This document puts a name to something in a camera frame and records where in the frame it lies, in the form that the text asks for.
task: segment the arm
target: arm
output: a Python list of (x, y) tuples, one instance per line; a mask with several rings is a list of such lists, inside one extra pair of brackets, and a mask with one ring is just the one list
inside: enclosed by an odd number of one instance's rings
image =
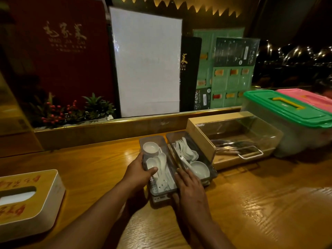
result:
[(175, 182), (180, 195), (173, 196), (185, 221), (205, 249), (236, 249), (219, 225), (212, 219), (207, 196), (201, 180), (190, 170), (177, 170)]
[(144, 171), (143, 154), (127, 167), (123, 179), (103, 195), (85, 213), (62, 230), (49, 244), (48, 249), (101, 248), (127, 199), (142, 189), (157, 168)]

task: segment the wooden table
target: wooden table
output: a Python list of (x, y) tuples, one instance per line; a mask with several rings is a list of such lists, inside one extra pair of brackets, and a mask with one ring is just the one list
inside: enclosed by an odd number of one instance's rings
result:
[[(51, 232), (0, 248), (43, 246), (122, 178), (139, 153), (138, 140), (0, 159), (0, 176), (57, 169), (67, 188)], [(291, 160), (268, 158), (222, 171), (206, 193), (213, 218), (238, 249), (327, 249), (332, 244), (331, 186), (332, 155), (324, 148)], [(154, 208), (148, 202), (131, 217), (118, 248), (189, 246), (171, 206)]]

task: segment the hand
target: hand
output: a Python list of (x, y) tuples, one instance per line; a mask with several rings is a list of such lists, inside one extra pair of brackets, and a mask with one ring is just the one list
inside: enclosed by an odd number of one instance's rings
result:
[(143, 189), (157, 171), (157, 167), (153, 167), (148, 171), (145, 171), (142, 167), (143, 153), (139, 153), (135, 160), (133, 160), (127, 167), (126, 173), (123, 176), (122, 181), (132, 186), (132, 193)]
[(173, 194), (175, 202), (179, 203), (180, 211), (185, 221), (195, 228), (213, 222), (207, 196), (201, 180), (189, 169), (177, 169), (175, 183), (180, 189), (180, 196)]

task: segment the plastic container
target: plastic container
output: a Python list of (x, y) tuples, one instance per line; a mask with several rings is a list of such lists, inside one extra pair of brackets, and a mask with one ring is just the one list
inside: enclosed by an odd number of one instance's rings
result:
[(218, 176), (217, 171), (214, 169), (214, 167), (211, 165), (211, 162), (206, 158), (204, 153), (201, 151), (201, 149), (197, 146), (197, 144), (193, 141), (193, 139), (190, 137), (190, 135), (186, 131), (179, 131), (179, 132), (173, 132), (173, 133), (166, 134), (169, 148), (171, 148), (171, 150), (172, 150), (172, 155), (175, 158), (175, 161), (179, 165), (181, 165), (182, 168), (184, 168), (184, 169), (188, 168), (187, 165), (180, 159), (178, 153), (176, 152), (176, 150), (174, 148), (175, 142), (177, 140), (181, 140), (182, 137), (185, 137), (190, 149), (197, 152), (197, 154), (198, 154), (197, 161), (204, 163), (210, 171), (209, 177), (201, 179), (202, 184), (208, 183), (212, 179), (216, 178)]
[(332, 115), (272, 90), (244, 93), (241, 111), (249, 111), (284, 133), (275, 155), (284, 157), (332, 140)]
[(250, 112), (189, 118), (186, 131), (216, 170), (271, 155), (283, 136)]
[[(141, 150), (143, 152), (143, 163), (142, 164), (143, 164), (144, 170), (148, 170), (147, 164), (146, 164), (147, 159), (153, 158), (157, 155), (157, 153), (151, 154), (151, 153), (147, 153), (143, 150), (143, 146), (147, 142), (156, 143), (159, 146), (159, 153), (162, 152), (166, 155), (166, 170), (167, 170), (167, 168), (169, 169), (172, 179), (174, 180), (174, 173), (176, 172), (177, 166), (172, 158), (172, 155), (170, 154), (170, 151), (168, 149), (165, 138), (161, 135), (155, 135), (155, 136), (139, 139), (139, 145), (141, 146)], [(176, 190), (177, 190), (177, 188), (175, 186), (174, 189), (165, 189), (164, 191), (160, 192), (160, 190), (158, 190), (158, 188), (157, 188), (156, 180), (152, 177), (150, 179), (150, 192), (151, 192), (151, 195), (154, 197), (161, 197), (161, 199), (162, 199), (163, 197), (167, 196), (168, 193), (176, 192)]]
[(277, 92), (290, 96), (294, 99), (313, 105), (316, 108), (332, 113), (332, 99), (302, 90), (299, 88), (279, 89)]

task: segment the pink lid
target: pink lid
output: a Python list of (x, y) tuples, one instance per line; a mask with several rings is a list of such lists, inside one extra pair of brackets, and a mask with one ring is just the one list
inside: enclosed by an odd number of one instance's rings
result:
[(329, 99), (327, 97), (321, 96), (319, 94), (314, 94), (312, 92), (308, 92), (299, 88), (279, 89), (277, 90), (277, 92), (280, 92), (289, 97), (303, 101), (309, 105), (313, 105), (314, 107), (332, 113), (332, 99)]

